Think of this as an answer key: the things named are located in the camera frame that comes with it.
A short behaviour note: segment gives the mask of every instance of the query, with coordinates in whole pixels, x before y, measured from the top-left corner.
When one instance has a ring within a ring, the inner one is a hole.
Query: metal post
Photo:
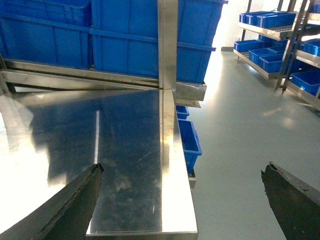
[[[0,71],[3,69],[7,69],[7,66],[5,64],[5,61],[3,57],[0,54]],[[6,80],[3,76],[3,74],[0,74],[0,96],[6,93],[15,93],[16,89],[15,86],[12,83],[6,83]]]
[[[178,0],[158,0],[159,88],[175,89]]]
[[[295,10],[297,0],[290,0],[288,5],[288,12],[293,12]]]
[[[294,45],[295,42],[296,43],[295,43],[295,47],[294,47],[293,57],[292,57],[292,59],[291,59],[291,61],[289,63],[289,68],[288,68],[288,71],[287,71],[288,73],[290,72],[292,64],[293,64],[293,62],[294,62],[294,60],[296,58],[295,57],[295,53],[296,53],[298,47],[300,46],[301,39],[303,37],[303,32],[306,30],[306,25],[308,23],[309,11],[310,11],[311,6],[314,4],[315,0],[310,0],[309,1],[308,9],[305,12],[307,2],[308,2],[308,0],[303,0],[302,1],[300,9],[299,9],[299,12],[296,14],[297,16],[295,17],[295,20],[294,20],[294,23],[293,23],[293,26],[292,26],[293,34],[292,34],[292,37],[288,41],[288,44],[286,45],[286,48],[285,48],[286,56],[284,56],[283,60],[282,60],[283,63],[282,63],[281,70],[280,70],[281,73],[285,72],[285,68],[286,68],[286,66],[288,64],[289,56],[290,56],[290,53],[292,52],[293,45]],[[286,88],[287,88],[289,77],[290,77],[289,74],[287,74],[287,76],[285,78],[285,81],[284,81],[284,84],[283,84],[283,91],[285,91]]]
[[[276,89],[281,86],[282,77],[286,73],[286,68],[287,68],[288,63],[289,63],[289,70],[287,72],[288,73],[290,72],[290,68],[291,68],[291,65],[292,65],[293,60],[294,60],[294,58],[292,57],[291,61],[289,62],[290,54],[291,54],[291,52],[293,50],[294,44],[296,42],[296,39],[297,38],[301,38],[301,34],[299,34],[301,31],[299,29],[303,29],[304,26],[308,22],[308,19],[305,16],[305,8],[306,8],[306,5],[307,5],[307,1],[308,0],[303,0],[302,1],[301,5],[300,5],[300,8],[299,8],[299,11],[297,12],[297,14],[295,16],[295,19],[294,19],[294,22],[293,22],[293,25],[292,25],[292,35],[291,35],[291,38],[288,40],[288,43],[286,44],[284,55],[283,55],[283,58],[282,58],[282,65],[281,65],[281,68],[280,68],[280,78],[281,79],[278,79],[278,82],[277,82],[277,85],[276,85]]]
[[[284,0],[280,0],[280,1],[279,1],[278,7],[277,7],[277,9],[276,9],[277,11],[281,11],[283,3],[284,3]]]
[[[248,7],[247,7],[247,9],[246,9],[246,13],[249,13],[249,12],[250,12],[251,4],[252,4],[252,0],[249,0],[249,2],[248,2]],[[246,36],[246,30],[243,29],[243,30],[242,30],[241,41],[245,40],[245,36]]]

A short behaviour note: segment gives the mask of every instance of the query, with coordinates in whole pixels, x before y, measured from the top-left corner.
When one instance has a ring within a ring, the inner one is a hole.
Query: metal rail
[[[242,29],[263,35],[265,37],[281,41],[286,40],[291,37],[292,35],[292,26],[282,26],[282,27],[275,27],[275,28],[262,28],[258,26],[253,26],[250,24],[246,24],[243,22],[239,22],[238,26]]]
[[[279,78],[279,73],[268,73],[265,70],[263,70],[260,66],[255,64],[253,61],[249,60],[249,53],[248,52],[238,52],[235,49],[233,52],[243,61],[245,61],[250,67],[252,67],[254,70],[256,70],[262,77],[264,77],[266,80],[272,80]]]

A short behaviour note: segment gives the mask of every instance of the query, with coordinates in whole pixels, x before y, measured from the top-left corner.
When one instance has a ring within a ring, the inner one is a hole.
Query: metal shelf
[[[316,56],[305,51],[297,50],[296,59],[306,64],[312,65],[316,68],[320,68],[320,56]]]
[[[5,60],[2,71],[8,83],[62,90],[126,90],[158,89],[155,78],[117,74],[96,70],[82,70],[37,64],[25,61]],[[176,98],[189,101],[203,101],[207,85],[177,81]]]
[[[320,25],[320,13],[309,13],[308,24]]]
[[[275,27],[275,28],[262,28],[258,26],[249,25],[246,23],[239,22],[238,26],[242,29],[263,35],[265,37],[280,41],[286,40],[291,37],[292,35],[292,26],[282,26],[282,27]]]
[[[316,96],[311,95],[309,92],[298,87],[291,81],[287,81],[286,88],[320,111],[320,99]]]
[[[279,73],[268,73],[263,70],[260,66],[249,60],[249,53],[248,52],[238,52],[237,50],[233,50],[233,52],[243,61],[245,61],[250,67],[256,70],[261,76],[263,76],[267,80],[277,79],[279,77]]]

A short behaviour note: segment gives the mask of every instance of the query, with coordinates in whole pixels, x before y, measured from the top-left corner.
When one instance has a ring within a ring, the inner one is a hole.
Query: stainless steel frame
[[[178,0],[158,0],[159,87],[175,89],[177,79]]]
[[[248,52],[238,52],[235,49],[233,52],[243,61],[245,61],[250,67],[252,67],[254,70],[256,70],[262,77],[264,77],[266,80],[274,80],[280,77],[280,74],[278,72],[275,73],[268,73],[265,70],[263,70],[260,66],[255,64],[254,62],[249,60],[249,53]]]
[[[316,68],[320,68],[320,56],[316,56],[302,50],[297,50],[295,53],[295,56],[297,60],[300,60],[309,65],[312,65]]]
[[[320,13],[309,13],[308,24],[320,25]]]
[[[283,27],[275,27],[275,28],[262,28],[258,26],[249,25],[243,22],[238,22],[238,27],[263,35],[265,37],[280,41],[286,40],[292,35],[292,26],[283,26]]]
[[[291,81],[288,81],[286,83],[286,88],[320,111],[320,99],[318,98],[319,91],[316,94],[316,96],[313,96],[310,93],[303,90],[302,88],[295,85],[294,83],[292,83]]]
[[[24,61],[5,60],[3,71],[7,82],[61,90],[126,90],[158,89],[155,78],[115,74],[96,70],[81,70]],[[203,101],[206,84],[176,82],[176,97],[190,101]]]

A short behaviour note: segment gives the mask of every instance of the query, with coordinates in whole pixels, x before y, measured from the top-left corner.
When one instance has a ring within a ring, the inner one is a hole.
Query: stacked blue crates
[[[316,96],[320,87],[320,70],[294,73],[292,74],[292,83],[311,95]]]
[[[304,51],[320,57],[320,39],[305,42]]]
[[[88,69],[93,63],[89,0],[0,0],[4,58]]]
[[[179,119],[178,123],[182,139],[186,169],[188,174],[191,174],[197,157],[202,155],[198,134],[192,121]]]
[[[225,0],[179,0],[177,80],[204,82]],[[92,0],[96,70],[159,77],[158,1]]]
[[[176,109],[176,116],[178,119],[186,120],[187,117],[190,115],[187,106],[177,105],[175,109]]]

